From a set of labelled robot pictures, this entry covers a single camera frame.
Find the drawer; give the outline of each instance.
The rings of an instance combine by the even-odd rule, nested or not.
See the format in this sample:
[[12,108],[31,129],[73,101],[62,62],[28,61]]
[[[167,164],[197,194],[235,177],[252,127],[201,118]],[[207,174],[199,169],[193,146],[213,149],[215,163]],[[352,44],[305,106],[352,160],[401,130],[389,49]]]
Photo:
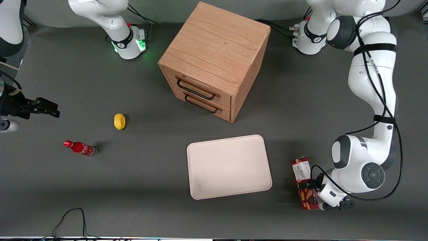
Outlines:
[[212,90],[210,87],[203,87],[199,84],[195,84],[195,81],[190,80],[189,77],[180,74],[177,71],[164,67],[165,75],[169,81],[169,84],[174,89],[184,91],[185,93],[193,94],[206,102],[212,102],[215,105],[230,109],[231,97],[221,91]]
[[230,110],[226,108],[222,108],[219,106],[215,106],[208,101],[201,99],[195,95],[187,93],[186,91],[177,91],[175,96],[182,101],[185,101],[195,107],[203,109],[204,111],[211,113],[217,117],[220,117],[226,121],[230,121]]

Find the velcro strap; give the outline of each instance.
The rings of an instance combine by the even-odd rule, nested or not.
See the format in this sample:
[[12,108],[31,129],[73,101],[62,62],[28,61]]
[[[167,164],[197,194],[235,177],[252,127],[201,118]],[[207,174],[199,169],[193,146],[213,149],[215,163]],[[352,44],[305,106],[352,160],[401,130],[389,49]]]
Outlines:
[[397,117],[385,117],[382,115],[375,114],[373,117],[373,121],[395,125],[397,124]]
[[366,44],[360,46],[354,51],[354,56],[359,55],[363,52],[373,51],[373,50],[389,50],[397,52],[397,45],[391,43],[375,43],[375,44]]
[[128,37],[126,37],[126,39],[124,39],[122,41],[114,41],[114,40],[111,40],[111,41],[118,48],[126,48],[128,46],[128,43],[130,43],[133,38],[134,38],[134,32],[132,31],[131,28],[129,28],[129,34],[128,34]]
[[308,36],[308,38],[311,39],[312,43],[319,43],[319,42],[321,42],[321,40],[323,40],[327,36],[327,33],[323,34],[323,35],[316,35],[316,34],[312,33],[311,31],[309,31],[308,23],[309,22],[307,22],[305,24],[305,27],[303,28],[303,30],[305,31],[306,36]]

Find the bottle label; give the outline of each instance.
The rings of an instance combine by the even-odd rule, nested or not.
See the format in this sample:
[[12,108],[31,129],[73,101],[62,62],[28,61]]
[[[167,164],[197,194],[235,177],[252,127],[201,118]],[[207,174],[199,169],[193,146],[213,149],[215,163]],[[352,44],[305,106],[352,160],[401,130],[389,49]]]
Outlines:
[[83,150],[79,152],[79,154],[85,155],[85,156],[91,156],[94,154],[94,148],[92,146],[86,145],[85,143],[82,143]]

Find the red box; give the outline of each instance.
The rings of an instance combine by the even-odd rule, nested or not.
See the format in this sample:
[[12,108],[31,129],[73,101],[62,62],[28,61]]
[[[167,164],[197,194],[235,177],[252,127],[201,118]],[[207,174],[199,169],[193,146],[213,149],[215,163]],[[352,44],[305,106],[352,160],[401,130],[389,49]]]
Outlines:
[[[294,171],[294,178],[296,180],[297,188],[300,182],[311,180],[311,168],[307,157],[297,158],[291,166]],[[316,210],[319,208],[318,194],[312,188],[298,189],[300,202],[302,203],[302,209]]]

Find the green indicator light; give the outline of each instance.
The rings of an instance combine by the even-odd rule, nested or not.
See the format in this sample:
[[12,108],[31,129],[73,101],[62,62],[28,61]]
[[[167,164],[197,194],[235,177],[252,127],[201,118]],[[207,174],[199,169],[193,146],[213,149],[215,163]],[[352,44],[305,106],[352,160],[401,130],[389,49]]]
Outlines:
[[114,51],[117,53],[117,49],[116,49],[116,46],[114,45],[113,41],[111,42],[111,44],[113,45]]
[[135,42],[137,43],[138,47],[140,48],[140,50],[142,52],[144,50],[146,50],[146,42],[144,40],[138,40],[138,39],[136,39]]

